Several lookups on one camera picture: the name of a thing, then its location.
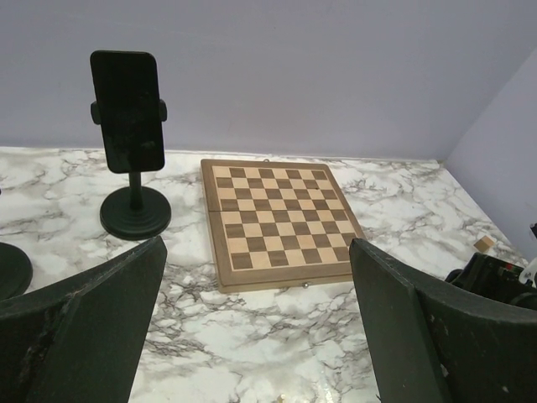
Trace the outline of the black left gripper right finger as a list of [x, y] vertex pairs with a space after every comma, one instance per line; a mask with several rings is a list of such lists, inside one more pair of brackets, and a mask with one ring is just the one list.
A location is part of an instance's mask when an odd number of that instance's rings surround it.
[[352, 277], [382, 402], [533, 402], [536, 310], [472, 294], [356, 238]]

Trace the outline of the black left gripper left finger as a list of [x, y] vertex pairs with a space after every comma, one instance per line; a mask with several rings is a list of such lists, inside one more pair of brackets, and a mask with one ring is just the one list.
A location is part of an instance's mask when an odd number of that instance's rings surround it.
[[164, 274], [160, 236], [1, 303], [3, 402], [126, 402]]

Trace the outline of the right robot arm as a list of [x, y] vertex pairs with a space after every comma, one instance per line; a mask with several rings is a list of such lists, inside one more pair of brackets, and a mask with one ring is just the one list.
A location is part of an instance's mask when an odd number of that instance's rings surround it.
[[536, 310], [536, 259], [525, 268], [487, 254], [494, 241], [483, 236], [477, 252], [463, 269], [453, 270], [445, 279], [458, 288], [511, 306]]

